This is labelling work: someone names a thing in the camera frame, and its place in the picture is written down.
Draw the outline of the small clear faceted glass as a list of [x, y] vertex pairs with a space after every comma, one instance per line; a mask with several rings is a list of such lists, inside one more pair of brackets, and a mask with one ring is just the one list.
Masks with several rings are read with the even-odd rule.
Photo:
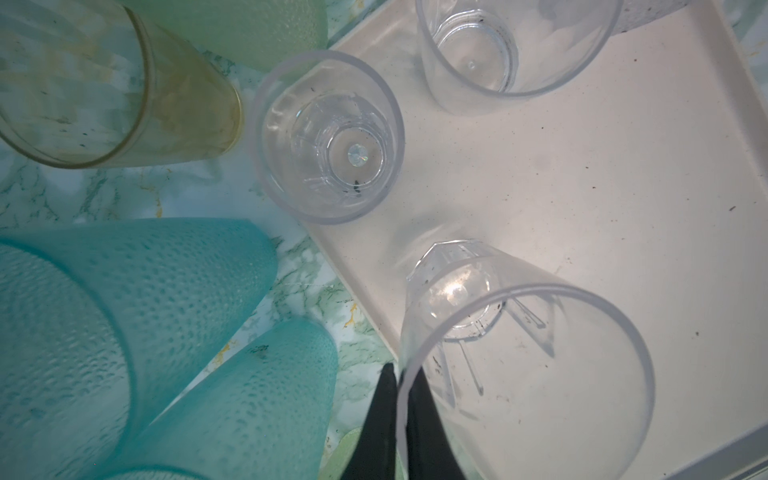
[[613, 0], [418, 1], [427, 85], [441, 107], [465, 116], [541, 96], [595, 59], [622, 7]]

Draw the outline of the clear textured plastic cup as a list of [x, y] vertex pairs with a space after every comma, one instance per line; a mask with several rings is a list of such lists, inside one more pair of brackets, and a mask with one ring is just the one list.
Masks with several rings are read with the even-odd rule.
[[624, 0], [612, 35], [626, 33], [663, 18], [691, 3], [691, 0]]

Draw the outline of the large clear plastic cup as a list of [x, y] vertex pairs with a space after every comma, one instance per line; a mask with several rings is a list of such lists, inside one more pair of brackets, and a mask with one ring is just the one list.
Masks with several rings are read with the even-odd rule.
[[426, 375], [466, 479], [617, 479], [646, 438], [645, 342], [603, 297], [477, 240], [433, 244], [406, 281], [395, 438]]

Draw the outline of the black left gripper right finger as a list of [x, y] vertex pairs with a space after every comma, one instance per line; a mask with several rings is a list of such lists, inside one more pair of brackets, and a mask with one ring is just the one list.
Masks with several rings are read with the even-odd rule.
[[407, 413], [408, 478], [465, 480], [422, 369], [409, 391]]

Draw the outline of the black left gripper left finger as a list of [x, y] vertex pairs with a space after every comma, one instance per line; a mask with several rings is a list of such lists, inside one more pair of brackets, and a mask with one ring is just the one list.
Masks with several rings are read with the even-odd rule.
[[394, 365], [383, 366], [360, 437], [341, 478], [396, 478], [396, 400]]

